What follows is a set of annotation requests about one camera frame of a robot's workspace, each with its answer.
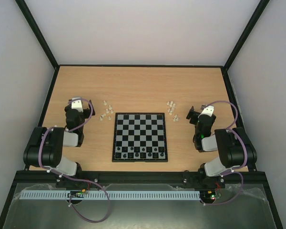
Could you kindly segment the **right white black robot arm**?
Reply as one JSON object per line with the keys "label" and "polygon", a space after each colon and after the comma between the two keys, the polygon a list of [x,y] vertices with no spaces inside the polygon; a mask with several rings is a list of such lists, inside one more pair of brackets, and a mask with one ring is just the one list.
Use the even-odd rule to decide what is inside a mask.
{"label": "right white black robot arm", "polygon": [[201,164],[195,181],[208,187],[215,181],[215,177],[221,177],[234,172],[247,165],[256,163],[257,152],[242,127],[211,129],[216,116],[214,107],[208,106],[198,112],[192,106],[186,116],[190,124],[194,125],[193,143],[200,153],[218,152],[218,157]]}

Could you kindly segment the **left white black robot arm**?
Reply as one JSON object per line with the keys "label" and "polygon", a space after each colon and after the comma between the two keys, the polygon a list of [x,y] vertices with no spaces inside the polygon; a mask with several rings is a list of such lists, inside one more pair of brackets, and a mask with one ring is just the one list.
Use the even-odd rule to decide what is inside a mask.
{"label": "left white black robot arm", "polygon": [[74,97],[64,108],[65,127],[35,127],[23,153],[24,164],[39,167],[74,181],[82,180],[82,168],[77,162],[66,158],[65,147],[81,147],[84,125],[95,115],[91,100]]}

